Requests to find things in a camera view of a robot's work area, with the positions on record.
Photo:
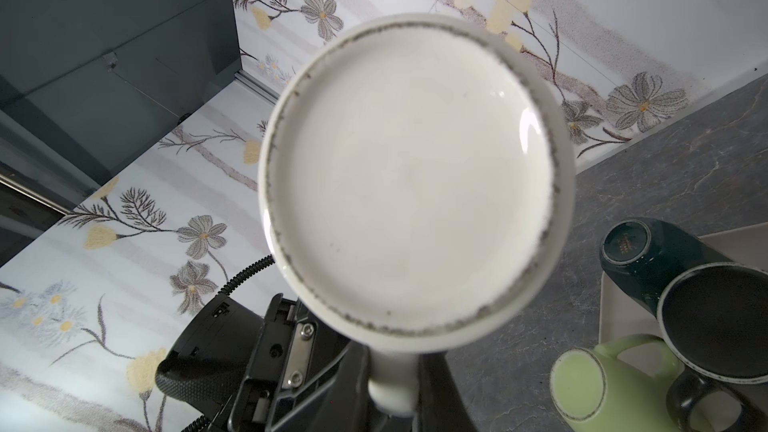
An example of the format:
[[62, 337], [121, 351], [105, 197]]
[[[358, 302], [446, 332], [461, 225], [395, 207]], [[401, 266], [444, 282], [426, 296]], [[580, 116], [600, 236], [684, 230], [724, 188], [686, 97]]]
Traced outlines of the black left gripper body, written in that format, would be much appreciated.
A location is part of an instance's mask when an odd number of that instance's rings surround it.
[[349, 339], [276, 295], [227, 419], [229, 431], [308, 431], [328, 402]]

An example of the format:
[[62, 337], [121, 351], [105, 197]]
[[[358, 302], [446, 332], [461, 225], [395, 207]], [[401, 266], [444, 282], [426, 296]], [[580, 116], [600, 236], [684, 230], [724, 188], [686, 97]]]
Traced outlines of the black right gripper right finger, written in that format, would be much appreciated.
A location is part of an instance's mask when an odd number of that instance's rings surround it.
[[418, 363], [419, 403], [414, 431], [476, 431], [444, 353], [425, 354]]

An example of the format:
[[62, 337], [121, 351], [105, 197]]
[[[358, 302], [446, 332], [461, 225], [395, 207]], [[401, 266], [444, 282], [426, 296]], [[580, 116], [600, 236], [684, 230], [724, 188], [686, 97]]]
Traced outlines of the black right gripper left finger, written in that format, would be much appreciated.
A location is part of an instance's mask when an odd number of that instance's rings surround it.
[[372, 405], [368, 348], [350, 342], [323, 406], [324, 431], [378, 431], [384, 416]]

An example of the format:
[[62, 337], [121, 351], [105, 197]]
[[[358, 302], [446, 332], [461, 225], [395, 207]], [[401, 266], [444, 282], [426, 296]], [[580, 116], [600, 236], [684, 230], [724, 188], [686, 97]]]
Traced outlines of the white cream mug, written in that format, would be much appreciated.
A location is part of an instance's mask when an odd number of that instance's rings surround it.
[[420, 356], [491, 334], [548, 280], [575, 157], [551, 90], [500, 37], [402, 14], [344, 32], [292, 79], [258, 181], [283, 277], [369, 348], [371, 398], [408, 417]]

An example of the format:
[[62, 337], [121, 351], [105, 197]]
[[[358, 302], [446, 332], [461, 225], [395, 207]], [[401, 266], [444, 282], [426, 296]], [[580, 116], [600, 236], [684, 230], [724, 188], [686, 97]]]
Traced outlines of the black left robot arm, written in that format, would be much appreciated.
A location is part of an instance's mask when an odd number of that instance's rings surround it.
[[157, 367], [157, 388], [200, 414], [187, 430], [306, 431], [326, 399], [348, 338], [299, 300], [277, 294], [258, 315], [231, 296], [273, 263], [230, 279]]

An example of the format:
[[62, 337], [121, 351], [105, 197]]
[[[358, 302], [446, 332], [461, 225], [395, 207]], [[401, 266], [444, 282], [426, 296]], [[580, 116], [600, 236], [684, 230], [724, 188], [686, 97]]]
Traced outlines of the light green mug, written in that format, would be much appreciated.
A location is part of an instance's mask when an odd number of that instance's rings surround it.
[[[622, 353], [646, 345], [660, 353], [653, 374], [620, 359]], [[549, 391], [557, 412], [574, 431], [678, 431], [666, 397], [681, 372], [682, 362], [663, 339], [636, 334], [563, 353], [551, 368]]]

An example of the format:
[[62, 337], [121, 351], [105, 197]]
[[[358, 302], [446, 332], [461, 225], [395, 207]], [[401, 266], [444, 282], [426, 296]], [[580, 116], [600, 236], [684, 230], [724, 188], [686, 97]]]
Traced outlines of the dark green mug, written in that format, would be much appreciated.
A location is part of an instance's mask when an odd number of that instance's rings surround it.
[[628, 218], [600, 246], [600, 264], [622, 292], [651, 314], [666, 286], [697, 266], [730, 259], [698, 237], [658, 219]]

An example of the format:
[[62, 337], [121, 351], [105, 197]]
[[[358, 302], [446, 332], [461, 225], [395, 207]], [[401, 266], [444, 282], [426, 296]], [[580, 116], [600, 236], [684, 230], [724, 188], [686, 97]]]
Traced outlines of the black mug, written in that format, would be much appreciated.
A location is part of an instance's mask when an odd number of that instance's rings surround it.
[[663, 339], [685, 364], [666, 406], [691, 431], [696, 406], [723, 392], [740, 405], [729, 431], [767, 429], [767, 273], [737, 263], [711, 263], [676, 277], [662, 292], [656, 317]]

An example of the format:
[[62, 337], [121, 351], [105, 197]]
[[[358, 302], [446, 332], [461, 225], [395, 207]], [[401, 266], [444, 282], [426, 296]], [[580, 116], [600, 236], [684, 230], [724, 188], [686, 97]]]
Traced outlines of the beige rectangular tray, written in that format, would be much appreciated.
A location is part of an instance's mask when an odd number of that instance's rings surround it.
[[[737, 263], [767, 273], [766, 224], [719, 232], [699, 239], [730, 259], [721, 263]], [[610, 341], [640, 333], [657, 335], [663, 339], [656, 313], [651, 314], [627, 296], [604, 272], [601, 285], [600, 339]], [[693, 422], [697, 412], [702, 413], [715, 430], [729, 431], [727, 428], [740, 414], [740, 405], [723, 392], [706, 397], [693, 412], [691, 431], [697, 428]]]

